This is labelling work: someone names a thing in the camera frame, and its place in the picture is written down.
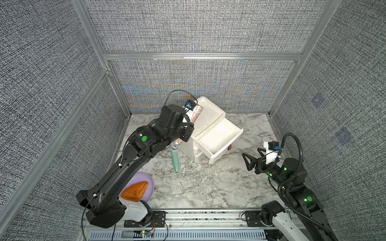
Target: marble countertop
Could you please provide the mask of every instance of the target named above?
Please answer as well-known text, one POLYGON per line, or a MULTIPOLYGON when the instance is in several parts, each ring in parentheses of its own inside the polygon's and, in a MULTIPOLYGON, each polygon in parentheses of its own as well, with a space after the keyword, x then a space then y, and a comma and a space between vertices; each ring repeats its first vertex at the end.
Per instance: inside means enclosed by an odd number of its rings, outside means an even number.
MULTIPOLYGON (((157 117, 132 115, 123 143, 136 128, 157 117)), ((258 157, 257 148, 264 141, 276 140, 267 116, 226 114, 225 117, 244 132, 232 143, 229 153, 214 164, 209 165, 207 157, 194 162, 179 151, 180 173, 176 173, 167 147, 140 169, 154 179, 154 194, 148 202, 151 208, 261 207, 273 200, 283 205, 269 185, 267 175, 248 172, 241 156, 245 152, 258 157)))

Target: metal bracket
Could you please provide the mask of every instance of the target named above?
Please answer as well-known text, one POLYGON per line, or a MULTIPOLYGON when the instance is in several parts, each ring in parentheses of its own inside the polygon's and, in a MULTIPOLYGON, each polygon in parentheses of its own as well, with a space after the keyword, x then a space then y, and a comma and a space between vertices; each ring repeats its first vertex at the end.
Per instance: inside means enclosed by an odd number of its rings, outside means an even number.
POLYGON ((247 219, 248 227, 266 227, 261 223, 260 211, 246 211, 245 218, 247 219))
MULTIPOLYGON (((156 228, 163 228, 165 226, 165 218, 166 218, 165 211, 154 211, 153 218, 156 223, 156 228)), ((133 220, 125 220, 125 223, 123 224, 125 228, 152 228, 153 225, 154 223, 150 222, 150 224, 148 224, 146 227, 142 227, 136 221, 133 221, 133 220)))

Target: cable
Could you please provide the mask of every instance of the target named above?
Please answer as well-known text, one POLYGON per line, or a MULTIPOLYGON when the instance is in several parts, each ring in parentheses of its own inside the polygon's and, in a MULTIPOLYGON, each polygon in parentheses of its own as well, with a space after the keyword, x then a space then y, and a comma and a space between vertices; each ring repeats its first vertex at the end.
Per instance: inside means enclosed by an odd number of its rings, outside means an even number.
POLYGON ((154 220, 154 218, 152 218, 151 220, 153 220, 153 222, 154 222, 154 225, 153 225, 153 227, 150 229, 150 232, 154 229, 154 231, 153 231, 153 233, 151 234, 151 237, 153 237, 153 235, 154 235, 154 233, 156 232, 156 221, 154 220))
POLYGON ((129 139, 130 139, 130 137, 126 140, 125 145, 123 145, 122 155, 121 155, 121 162, 120 162, 120 164, 122 164, 122 161, 123 161, 123 151, 125 150, 126 145, 127 145, 127 142, 129 141, 129 139))
POLYGON ((90 201, 88 202, 88 204, 85 206, 85 209, 83 210, 83 213, 82 213, 82 217, 81 217, 81 220, 80 220, 80 227, 82 228, 82 234, 83 234, 83 238, 85 239, 85 241, 87 241, 86 239, 86 235, 85 235, 85 230, 83 229, 83 217, 85 215, 85 212, 86 212, 86 209, 88 207, 88 205, 91 203, 91 200, 94 198, 95 196, 93 196, 90 201))
POLYGON ((169 97, 170 97, 170 94, 173 93, 173 92, 176 92, 176 91, 183 91, 183 92, 185 92, 185 93, 190 94, 190 95, 197 101, 197 104, 198 104, 197 98, 196 98, 194 95, 192 95, 191 93, 189 93, 189 92, 187 92, 186 90, 183 90, 183 89, 175 89, 175 90, 171 91, 171 92, 168 94, 168 97, 166 98, 165 104, 164 104, 164 105, 166 105, 166 102, 168 101, 168 99, 169 99, 169 97))
POLYGON ((232 223, 231 222, 231 224, 233 225, 233 226, 235 226, 236 228, 238 228, 238 229, 247 229, 247 228, 249 228, 248 226, 246 226, 245 228, 240 228, 240 227, 237 227, 234 223, 232 223))
POLYGON ((300 144, 300 140, 299 138, 293 134, 293 133, 287 133, 283 136, 283 139, 281 141, 281 147, 283 149, 284 147, 284 144, 285 144, 285 141, 286 141, 286 138, 287 137, 292 137, 295 142, 296 142, 296 145, 298 146, 298 150, 299 150, 299 161, 298 161, 298 165, 295 169, 295 171, 291 174, 291 176, 284 180, 282 183, 280 183, 280 185, 278 186, 278 194, 279 194, 279 197, 281 200, 283 200, 283 202, 297 215, 303 217, 304 219, 312 222, 313 224, 315 224, 318 228, 322 229, 323 231, 325 231, 325 233, 334 241, 338 241, 338 239, 335 237, 335 235, 330 231, 328 230, 325 226, 323 226, 322 224, 320 224, 319 222, 313 220, 312 218, 308 217, 307 215, 297 211, 291 203, 289 203, 283 196, 283 186, 287 183, 289 183, 290 181, 292 181, 293 179, 295 179, 296 175, 298 174, 299 170, 300 170, 300 167, 301 167, 301 164, 303 163, 303 148, 301 147, 301 144, 300 144))
POLYGON ((245 215, 245 213, 242 213, 242 214, 241 214, 240 219, 241 219, 241 221, 246 222, 246 221, 247 221, 246 219, 242 219, 242 216, 243 216, 243 215, 245 215))
POLYGON ((114 238, 115 226, 116 226, 116 224, 114 224, 114 231, 113 231, 113 236, 111 236, 111 241, 113 241, 113 238, 114 238))
POLYGON ((166 233, 166 237, 164 238, 164 240, 163 241, 165 241, 166 240, 166 238, 168 237, 168 235, 169 235, 169 227, 168 227, 168 225, 165 223, 165 225, 166 225, 166 228, 168 229, 168 232, 166 233))
POLYGON ((271 169, 279 162, 278 156, 280 156, 282 150, 283 150, 283 147, 281 147, 281 149, 278 149, 278 150, 269 152, 269 153, 265 154, 264 156, 262 156, 262 157, 260 158, 258 164, 257 164, 257 168, 259 169, 259 172, 261 172, 261 173, 267 173, 268 171, 270 171, 270 170, 271 170, 271 169), (263 170, 262 163, 263 163, 264 161, 263 161, 262 159, 263 159, 264 157, 266 157, 268 154, 271 154, 271 153, 277 152, 277 151, 278 151, 279 153, 278 153, 278 155, 276 156, 275 161, 274 161, 274 162, 271 162, 271 163, 270 163, 270 166, 269 166, 267 169, 263 170))
POLYGON ((269 182, 269 184, 271 185, 271 187, 273 188, 273 190, 275 190, 275 192, 278 192, 277 190, 276 190, 276 188, 272 185, 272 182, 271 182, 271 179, 268 177, 268 182, 269 182))
POLYGON ((291 217, 291 213, 290 213, 290 211, 286 211, 286 213, 288 213, 288 215, 289 215, 289 218, 292 220, 292 217, 291 217))

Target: textured wall panel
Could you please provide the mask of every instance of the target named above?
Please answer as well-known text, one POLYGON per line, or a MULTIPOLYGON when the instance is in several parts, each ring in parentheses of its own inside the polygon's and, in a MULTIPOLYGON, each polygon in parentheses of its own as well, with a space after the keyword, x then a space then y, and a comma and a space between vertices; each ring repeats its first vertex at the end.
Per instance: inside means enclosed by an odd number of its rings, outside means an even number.
POLYGON ((327 0, 85 0, 106 52, 301 52, 327 0))
MULTIPOLYGON (((111 61, 132 112, 160 112, 174 89, 205 96, 226 112, 267 112, 293 61, 111 61)), ((183 105, 186 95, 168 103, 183 105)))
POLYGON ((274 116, 299 136, 306 184, 340 241, 386 236, 385 16, 384 1, 344 0, 274 116))
POLYGON ((75 195, 106 173, 125 118, 105 81, 2 240, 75 240, 83 211, 75 195))
POLYGON ((0 208, 102 67, 71 1, 2 1, 0 208))

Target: orange food item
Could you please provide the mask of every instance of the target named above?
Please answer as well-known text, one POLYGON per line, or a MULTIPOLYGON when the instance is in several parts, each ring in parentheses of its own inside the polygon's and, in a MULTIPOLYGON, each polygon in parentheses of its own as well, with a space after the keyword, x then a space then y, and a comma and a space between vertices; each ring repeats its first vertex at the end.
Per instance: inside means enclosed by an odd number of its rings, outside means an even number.
POLYGON ((123 191, 121 198, 132 202, 139 202, 145 195, 148 186, 148 182, 139 182, 131 185, 123 191))

